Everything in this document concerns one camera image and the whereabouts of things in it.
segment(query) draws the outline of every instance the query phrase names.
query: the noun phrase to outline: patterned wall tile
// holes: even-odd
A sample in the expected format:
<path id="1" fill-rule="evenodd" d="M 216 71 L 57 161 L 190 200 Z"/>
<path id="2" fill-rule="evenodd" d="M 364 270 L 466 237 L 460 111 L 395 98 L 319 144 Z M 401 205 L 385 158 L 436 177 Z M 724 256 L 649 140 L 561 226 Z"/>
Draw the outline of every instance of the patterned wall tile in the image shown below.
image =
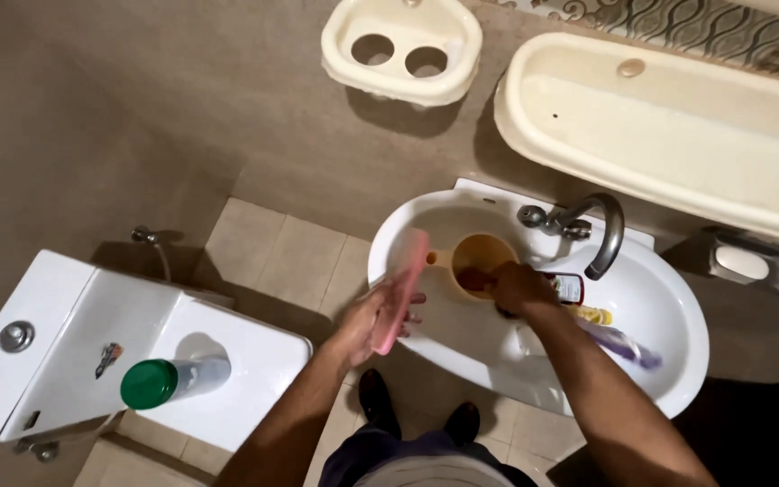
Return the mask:
<path id="1" fill-rule="evenodd" d="M 724 0 L 487 1 L 779 74 L 779 16 Z"/>

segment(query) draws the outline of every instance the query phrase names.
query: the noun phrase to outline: toilet tank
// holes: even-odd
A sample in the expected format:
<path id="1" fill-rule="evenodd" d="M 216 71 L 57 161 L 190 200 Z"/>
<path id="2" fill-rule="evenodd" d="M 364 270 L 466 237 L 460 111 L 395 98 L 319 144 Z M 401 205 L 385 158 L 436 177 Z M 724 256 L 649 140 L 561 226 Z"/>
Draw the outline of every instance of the toilet tank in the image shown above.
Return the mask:
<path id="1" fill-rule="evenodd" d="M 122 376 L 183 298 L 42 250 L 0 312 L 0 441 L 123 410 Z"/>

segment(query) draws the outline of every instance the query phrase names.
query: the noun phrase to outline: soap holder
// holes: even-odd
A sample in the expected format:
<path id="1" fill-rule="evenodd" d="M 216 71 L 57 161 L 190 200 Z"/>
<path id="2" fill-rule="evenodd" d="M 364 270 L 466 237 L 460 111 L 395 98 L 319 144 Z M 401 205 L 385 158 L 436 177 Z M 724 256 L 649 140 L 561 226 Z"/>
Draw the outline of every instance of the soap holder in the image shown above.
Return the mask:
<path id="1" fill-rule="evenodd" d="M 342 0 L 320 39 L 333 80 L 423 106 L 464 96 L 482 43 L 458 0 Z"/>

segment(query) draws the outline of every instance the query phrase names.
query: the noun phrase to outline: toilet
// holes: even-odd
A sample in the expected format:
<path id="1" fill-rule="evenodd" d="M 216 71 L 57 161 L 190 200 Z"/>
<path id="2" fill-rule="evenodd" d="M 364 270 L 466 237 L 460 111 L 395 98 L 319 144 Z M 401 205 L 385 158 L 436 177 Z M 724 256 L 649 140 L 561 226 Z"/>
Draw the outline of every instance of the toilet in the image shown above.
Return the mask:
<path id="1" fill-rule="evenodd" d="M 123 411 L 119 384 L 140 360 L 225 354 L 220 388 L 137 414 L 236 450 L 312 345 L 232 305 L 42 250 L 0 311 L 0 441 Z"/>

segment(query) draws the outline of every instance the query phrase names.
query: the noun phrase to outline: yellow bottle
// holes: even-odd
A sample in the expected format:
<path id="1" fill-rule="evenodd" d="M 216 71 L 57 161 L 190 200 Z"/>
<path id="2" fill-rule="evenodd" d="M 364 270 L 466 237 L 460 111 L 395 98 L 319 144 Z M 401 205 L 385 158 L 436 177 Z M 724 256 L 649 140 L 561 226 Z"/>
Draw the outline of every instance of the yellow bottle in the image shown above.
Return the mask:
<path id="1" fill-rule="evenodd" d="M 567 304 L 566 306 L 573 316 L 583 318 L 594 325 L 608 326 L 612 324 L 612 313 L 606 309 L 591 308 L 583 304 Z"/>

